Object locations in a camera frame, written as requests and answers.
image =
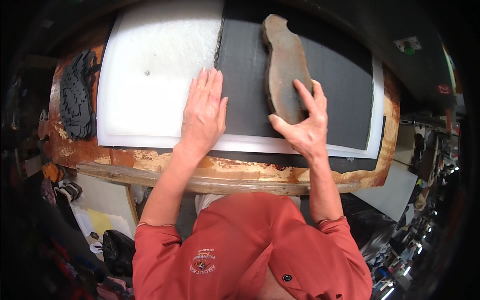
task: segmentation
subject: white plastic cutting board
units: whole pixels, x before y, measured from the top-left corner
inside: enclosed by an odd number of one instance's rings
[[[97,96],[99,145],[173,148],[192,77],[214,65],[223,0],[155,1],[117,18],[102,61]],[[382,63],[373,57],[367,150],[327,145],[330,156],[377,158],[382,136]],[[284,139],[224,134],[213,150],[297,154]]]

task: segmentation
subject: stack of black foam pieces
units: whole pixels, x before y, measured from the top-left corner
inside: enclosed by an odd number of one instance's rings
[[[100,69],[95,52],[82,51],[63,70],[60,81],[60,118],[68,137],[75,140],[96,134],[92,112],[92,86]]]

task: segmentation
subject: red shirt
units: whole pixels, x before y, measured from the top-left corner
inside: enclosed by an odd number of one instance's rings
[[[253,299],[267,265],[297,299],[369,299],[372,279],[345,217],[305,223],[286,196],[237,193],[203,209],[181,243],[173,226],[140,225],[133,288],[144,299]]]

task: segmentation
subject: wooden workbench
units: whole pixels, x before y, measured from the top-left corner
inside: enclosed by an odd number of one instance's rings
[[[79,173],[124,183],[153,186],[170,160],[170,153],[156,150],[115,149],[98,146],[96,137],[74,141],[67,137],[60,121],[60,78],[63,69],[76,54],[92,49],[101,57],[112,21],[103,21],[84,29],[66,43],[53,76],[49,105],[49,132],[56,164],[77,168]],[[98,74],[92,89],[92,109],[96,111]],[[340,192],[382,186],[395,151],[399,123],[398,80],[384,66],[385,126],[382,148],[373,171],[332,172]],[[215,194],[264,191],[283,195],[308,194],[310,171],[307,168],[205,157],[196,169],[188,191]]]

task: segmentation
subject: black plastic bag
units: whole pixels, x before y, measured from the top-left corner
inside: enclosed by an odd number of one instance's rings
[[[365,261],[369,261],[389,242],[397,223],[353,194],[340,197],[350,233]]]
[[[105,265],[113,276],[132,276],[135,254],[132,239],[117,230],[107,230],[103,234],[102,251]]]

